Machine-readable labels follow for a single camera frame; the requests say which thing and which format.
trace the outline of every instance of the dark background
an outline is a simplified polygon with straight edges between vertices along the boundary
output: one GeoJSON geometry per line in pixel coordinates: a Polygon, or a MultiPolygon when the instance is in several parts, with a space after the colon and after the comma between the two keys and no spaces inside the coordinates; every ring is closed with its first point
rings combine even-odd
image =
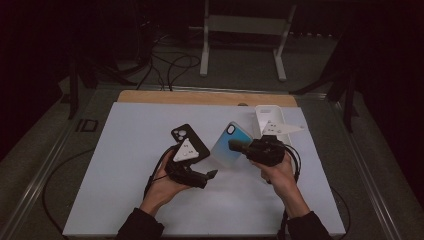
{"type": "MultiPolygon", "coordinates": [[[[113,65],[117,52],[131,53],[136,47],[132,42],[126,50],[111,48],[119,41],[119,34],[111,37],[111,29],[115,33],[126,29],[130,36],[137,31],[134,12],[125,11],[132,9],[132,1],[99,2],[0,3],[0,159],[62,97],[57,83],[68,75],[71,46],[78,45],[87,55],[109,65],[113,65]],[[116,15],[116,21],[102,18],[108,14],[116,15]]],[[[211,11],[223,14],[276,17],[288,11],[287,5],[276,1],[261,1],[259,6],[253,0],[216,0],[211,4],[211,11]]],[[[203,24],[203,1],[139,1],[140,5],[144,6],[141,15],[151,20],[153,27],[182,39],[187,39],[188,26],[203,24]]],[[[355,62],[357,90],[422,205],[423,12],[422,1],[304,1],[297,8],[291,29],[296,37],[310,33],[339,39],[338,54],[330,58],[325,72],[355,62]]]]}

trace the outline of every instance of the black phone case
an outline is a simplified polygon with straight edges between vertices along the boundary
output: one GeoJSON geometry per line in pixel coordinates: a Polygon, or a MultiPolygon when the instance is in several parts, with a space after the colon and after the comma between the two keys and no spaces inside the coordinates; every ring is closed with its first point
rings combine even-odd
{"type": "Polygon", "coordinates": [[[172,129],[171,135],[175,141],[180,144],[184,142],[186,138],[188,138],[191,144],[193,144],[194,149],[199,152],[199,156],[197,158],[186,160],[190,164],[197,163],[210,155],[209,149],[205,146],[202,140],[200,140],[199,136],[189,124],[186,123],[180,127],[172,129]]]}

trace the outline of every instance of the wrist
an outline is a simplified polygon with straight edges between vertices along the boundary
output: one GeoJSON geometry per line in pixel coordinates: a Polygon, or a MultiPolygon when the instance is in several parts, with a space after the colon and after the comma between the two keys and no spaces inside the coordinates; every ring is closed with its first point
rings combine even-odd
{"type": "Polygon", "coordinates": [[[281,199],[283,200],[289,218],[303,217],[310,212],[297,186],[293,191],[288,192],[288,194],[281,199]]]}
{"type": "Polygon", "coordinates": [[[162,205],[159,202],[146,198],[141,203],[140,210],[144,211],[152,217],[155,217],[160,207],[162,207],[162,205]]]}
{"type": "Polygon", "coordinates": [[[296,182],[294,180],[291,181],[290,179],[284,179],[283,181],[280,181],[280,182],[276,181],[276,184],[273,184],[273,186],[274,186],[275,192],[283,201],[285,198],[288,198],[299,191],[296,185],[296,182]]]}

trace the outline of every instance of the blue phone case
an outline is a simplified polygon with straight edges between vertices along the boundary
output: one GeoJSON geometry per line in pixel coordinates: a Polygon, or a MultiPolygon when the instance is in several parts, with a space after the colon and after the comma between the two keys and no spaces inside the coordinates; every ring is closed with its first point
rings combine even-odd
{"type": "Polygon", "coordinates": [[[230,122],[211,150],[211,155],[225,167],[231,167],[242,153],[230,150],[228,141],[237,140],[249,145],[253,138],[237,123],[230,122]]]}

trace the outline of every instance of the black cable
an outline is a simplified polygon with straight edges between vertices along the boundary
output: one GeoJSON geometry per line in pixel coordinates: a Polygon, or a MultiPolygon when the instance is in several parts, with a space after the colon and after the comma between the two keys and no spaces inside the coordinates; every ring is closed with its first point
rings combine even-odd
{"type": "MultiPolygon", "coordinates": [[[[295,165],[294,180],[297,184],[297,181],[299,180],[299,176],[300,176],[300,170],[302,168],[302,161],[301,161],[299,152],[294,147],[292,147],[288,144],[284,144],[284,146],[286,147],[286,152],[294,160],[294,165],[295,165]]],[[[279,240],[285,240],[286,239],[286,226],[287,226],[288,218],[289,218],[289,216],[287,214],[287,210],[284,209],[283,219],[281,220],[281,225],[280,225],[280,230],[277,233],[277,236],[279,236],[281,238],[281,239],[278,238],[279,240]]]]}
{"type": "Polygon", "coordinates": [[[84,63],[88,63],[91,66],[93,66],[94,68],[96,68],[99,72],[106,74],[107,76],[113,78],[115,81],[119,82],[122,85],[127,85],[127,86],[134,86],[136,85],[136,83],[130,82],[127,79],[121,77],[119,74],[117,74],[116,70],[112,70],[109,67],[106,67],[104,65],[101,65],[99,63],[97,63],[95,60],[91,59],[88,56],[80,56],[81,60],[84,61],[84,63]]]}
{"type": "Polygon", "coordinates": [[[183,75],[184,73],[186,73],[187,71],[188,71],[188,69],[189,68],[185,68],[184,69],[184,71],[183,72],[181,72],[180,74],[178,74],[173,80],[170,80],[169,79],[169,77],[170,77],[170,74],[171,74],[171,69],[172,69],[172,67],[174,67],[175,66],[175,63],[177,62],[177,61],[179,61],[180,59],[183,59],[183,58],[185,58],[185,57],[187,57],[187,56],[181,56],[181,57],[179,57],[179,58],[176,58],[173,62],[172,62],[172,65],[171,66],[169,66],[169,68],[168,68],[168,73],[167,73],[167,78],[166,78],[166,80],[167,80],[167,82],[168,82],[168,88],[169,88],[169,91],[173,91],[173,89],[172,89],[172,85],[173,85],[173,83],[174,83],[174,81],[175,80],[177,80],[177,78],[179,78],[181,75],[183,75]]]}
{"type": "Polygon", "coordinates": [[[192,57],[192,58],[195,58],[195,59],[197,60],[197,63],[196,63],[196,64],[194,64],[194,65],[183,66],[183,65],[178,65],[178,64],[172,63],[172,62],[170,62],[170,61],[168,61],[168,60],[165,60],[165,59],[163,59],[163,58],[159,57],[158,55],[152,54],[152,55],[153,55],[153,57],[155,57],[155,58],[157,58],[157,59],[159,59],[159,60],[161,60],[161,61],[163,61],[163,62],[166,62],[166,63],[168,63],[168,64],[170,64],[170,65],[173,65],[174,67],[179,67],[179,68],[192,68],[192,67],[196,67],[196,66],[198,66],[198,65],[200,64],[200,58],[198,58],[198,57],[196,57],[196,56],[189,55],[189,54],[184,53],[184,52],[155,52],[155,53],[182,54],[182,55],[184,55],[184,56],[186,56],[186,57],[192,57]]]}
{"type": "Polygon", "coordinates": [[[175,40],[175,39],[174,39],[174,42],[164,42],[164,41],[162,41],[163,39],[168,38],[168,37],[172,37],[172,34],[166,34],[166,35],[160,37],[158,39],[157,43],[160,44],[160,45],[165,45],[165,46],[173,46],[173,45],[178,45],[179,43],[183,43],[182,40],[175,40]]]}
{"type": "Polygon", "coordinates": [[[343,204],[344,204],[344,205],[345,205],[345,207],[346,207],[346,211],[347,211],[347,217],[348,217],[349,222],[348,222],[348,224],[347,224],[346,233],[338,239],[338,240],[342,240],[343,238],[345,238],[345,237],[346,237],[346,235],[349,233],[349,230],[350,230],[350,225],[351,225],[351,215],[350,215],[350,210],[349,210],[349,207],[348,207],[348,205],[347,205],[346,201],[345,201],[345,200],[344,200],[344,198],[342,197],[342,195],[341,195],[338,191],[336,191],[336,189],[334,189],[332,186],[330,186],[330,188],[331,188],[331,190],[333,190],[333,191],[337,194],[337,196],[339,196],[339,198],[342,200],[343,204]]]}
{"type": "Polygon", "coordinates": [[[200,59],[199,59],[198,57],[191,56],[191,55],[184,55],[184,56],[181,56],[181,57],[179,57],[179,58],[175,59],[175,60],[172,62],[171,66],[168,68],[167,81],[168,81],[168,87],[169,87],[169,90],[170,90],[170,91],[172,91],[172,90],[173,90],[173,89],[172,89],[172,86],[173,86],[174,82],[177,80],[177,78],[179,78],[179,77],[180,77],[180,76],[182,76],[184,73],[186,73],[186,72],[187,72],[190,68],[196,67],[196,66],[198,66],[199,64],[200,64],[200,59]],[[184,71],[183,71],[182,73],[178,74],[176,77],[174,77],[174,79],[170,80],[170,78],[169,78],[169,77],[170,77],[170,73],[171,73],[171,69],[172,69],[172,67],[177,67],[178,65],[177,65],[177,64],[175,64],[175,63],[176,63],[177,61],[179,61],[180,59],[183,59],[183,58],[189,58],[189,59],[190,59],[190,64],[189,64],[189,66],[185,67],[185,69],[184,69],[184,71]],[[196,64],[192,64],[192,58],[197,59],[196,64]]]}
{"type": "Polygon", "coordinates": [[[168,177],[168,174],[164,175],[162,177],[155,178],[155,179],[152,180],[152,182],[157,181],[157,180],[162,179],[162,178],[166,178],[166,177],[168,177]]]}
{"type": "Polygon", "coordinates": [[[86,154],[86,153],[89,153],[89,152],[92,152],[92,151],[94,151],[94,149],[95,148],[92,148],[92,149],[89,149],[89,150],[86,150],[86,151],[84,151],[84,152],[81,152],[81,153],[78,153],[78,154],[76,154],[76,155],[74,155],[74,156],[72,156],[72,157],[69,157],[69,158],[67,158],[65,161],[63,161],[61,164],[59,164],[58,166],[56,166],[54,169],[53,169],[53,171],[50,173],[50,175],[48,176],[48,178],[47,178],[47,180],[46,180],[46,183],[44,184],[44,187],[43,187],[43,191],[42,191],[42,194],[41,194],[41,201],[42,201],[42,204],[43,204],[43,208],[44,208],[44,211],[45,211],[45,213],[46,213],[46,215],[47,215],[47,217],[49,218],[49,220],[50,220],[50,222],[54,225],[54,227],[59,231],[59,233],[60,233],[60,235],[64,238],[64,239],[69,239],[67,236],[64,236],[64,235],[62,235],[62,232],[63,232],[63,229],[59,226],[59,224],[56,222],[56,220],[53,218],[53,216],[51,215],[51,213],[50,213],[50,211],[48,210],[48,208],[47,208],[47,203],[46,203],[46,190],[47,190],[47,185],[49,184],[49,182],[50,182],[50,179],[52,178],[52,176],[53,176],[53,174],[57,171],[57,170],[59,170],[65,163],[67,163],[67,162],[69,162],[69,161],[71,161],[71,160],[74,160],[74,159],[76,159],[77,157],[80,157],[80,156],[82,156],[82,155],[84,155],[84,154],[86,154]]]}
{"type": "Polygon", "coordinates": [[[155,70],[155,71],[156,71],[156,73],[157,73],[157,75],[158,75],[158,83],[159,83],[159,85],[160,85],[160,90],[161,90],[161,91],[165,90],[165,82],[163,81],[163,78],[162,78],[162,76],[160,75],[159,70],[158,70],[155,66],[153,66],[153,64],[152,64],[152,67],[153,67],[153,70],[155,70]]]}
{"type": "Polygon", "coordinates": [[[136,90],[139,90],[140,89],[141,84],[143,84],[143,82],[147,79],[147,77],[149,76],[150,72],[152,71],[152,68],[153,68],[153,59],[152,59],[152,57],[150,57],[149,65],[150,65],[149,70],[144,75],[144,77],[140,80],[140,82],[137,84],[137,87],[135,88],[136,90]]]}
{"type": "Polygon", "coordinates": [[[150,189],[150,186],[152,185],[153,181],[156,181],[158,179],[154,179],[156,172],[159,169],[160,164],[162,163],[163,159],[165,158],[166,154],[168,154],[170,151],[176,149],[178,147],[178,145],[174,145],[169,147],[168,149],[166,149],[166,151],[162,154],[162,156],[160,157],[158,163],[156,164],[155,169],[153,170],[152,175],[150,175],[149,180],[147,181],[146,187],[144,188],[144,194],[143,194],[143,199],[146,197],[147,192],[150,189]]]}
{"type": "Polygon", "coordinates": [[[117,74],[120,75],[120,76],[123,76],[123,77],[129,77],[130,75],[134,75],[134,74],[140,72],[141,70],[146,68],[147,65],[148,65],[148,63],[144,64],[144,65],[143,64],[137,65],[135,67],[128,68],[128,69],[125,69],[125,70],[118,70],[117,74]]]}

